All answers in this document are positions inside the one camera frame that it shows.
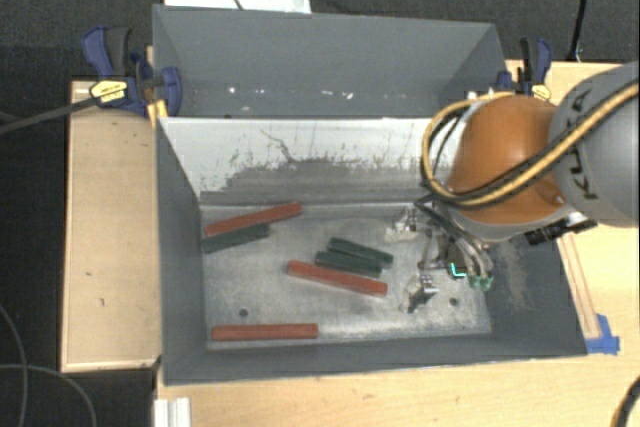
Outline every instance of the wooden table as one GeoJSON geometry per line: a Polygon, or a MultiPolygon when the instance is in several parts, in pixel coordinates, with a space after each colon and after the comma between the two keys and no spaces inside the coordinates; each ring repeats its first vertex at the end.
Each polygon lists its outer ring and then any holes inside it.
{"type": "MultiPolygon", "coordinates": [[[[559,99],[611,67],[554,63],[547,84],[559,99]]],[[[83,88],[74,84],[74,100],[83,88]]],[[[161,353],[152,131],[141,118],[96,111],[70,123],[65,372],[148,367],[161,353]]],[[[606,426],[640,374],[638,230],[601,226],[575,241],[586,297],[620,336],[618,356],[168,388],[160,382],[158,396],[190,397],[194,426],[606,426]]],[[[639,418],[635,411],[631,425],[639,418]]]]}

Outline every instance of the dark green bar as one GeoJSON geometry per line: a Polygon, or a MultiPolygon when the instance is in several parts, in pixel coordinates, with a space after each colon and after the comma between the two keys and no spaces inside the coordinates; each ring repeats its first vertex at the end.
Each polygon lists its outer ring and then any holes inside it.
{"type": "Polygon", "coordinates": [[[367,258],[346,255],[344,253],[333,253],[331,251],[320,251],[316,254],[316,265],[329,267],[340,271],[353,272],[362,276],[379,278],[382,273],[380,262],[367,258]]]}
{"type": "Polygon", "coordinates": [[[205,253],[213,253],[215,251],[222,251],[223,249],[229,249],[241,244],[253,242],[254,240],[264,239],[268,236],[269,225],[266,223],[256,224],[254,226],[248,226],[239,230],[221,233],[220,235],[202,239],[202,250],[205,253]]]}
{"type": "Polygon", "coordinates": [[[329,250],[357,256],[359,258],[366,258],[368,260],[375,260],[385,268],[391,267],[393,264],[393,255],[389,253],[378,251],[377,249],[372,249],[367,246],[361,246],[355,242],[350,242],[336,237],[329,240],[329,250]]]}

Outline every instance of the wooden board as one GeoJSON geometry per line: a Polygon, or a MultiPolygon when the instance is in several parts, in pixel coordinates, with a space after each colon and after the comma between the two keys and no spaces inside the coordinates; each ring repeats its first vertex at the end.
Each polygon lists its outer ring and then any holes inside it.
{"type": "MultiPolygon", "coordinates": [[[[72,100],[90,83],[72,84],[72,100]]],[[[69,122],[63,372],[148,367],[161,352],[153,132],[90,108],[69,122]]]]}

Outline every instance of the blue tape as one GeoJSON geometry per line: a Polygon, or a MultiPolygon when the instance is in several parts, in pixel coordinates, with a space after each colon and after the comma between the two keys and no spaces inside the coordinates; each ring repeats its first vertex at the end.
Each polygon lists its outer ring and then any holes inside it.
{"type": "Polygon", "coordinates": [[[589,354],[611,354],[617,356],[620,351],[620,337],[611,334],[609,321],[606,316],[596,313],[596,318],[600,325],[602,336],[600,336],[600,338],[585,340],[587,352],[589,352],[589,354]]]}

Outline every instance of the gray bin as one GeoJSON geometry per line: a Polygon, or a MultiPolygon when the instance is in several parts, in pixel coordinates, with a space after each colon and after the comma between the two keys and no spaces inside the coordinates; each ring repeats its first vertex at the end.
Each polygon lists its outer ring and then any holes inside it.
{"type": "Polygon", "coordinates": [[[435,273],[440,294],[399,311],[426,239],[384,230],[424,193],[428,118],[504,68],[491,25],[164,6],[153,23],[156,67],[177,66],[185,86],[157,137],[167,384],[586,353],[555,244],[504,243],[487,294],[435,273]],[[269,238],[202,253],[208,222],[293,200],[303,215],[269,238]],[[394,253],[386,298],[285,275],[330,236],[394,253]],[[317,322],[320,336],[210,339],[218,324],[282,322],[317,322]]]}

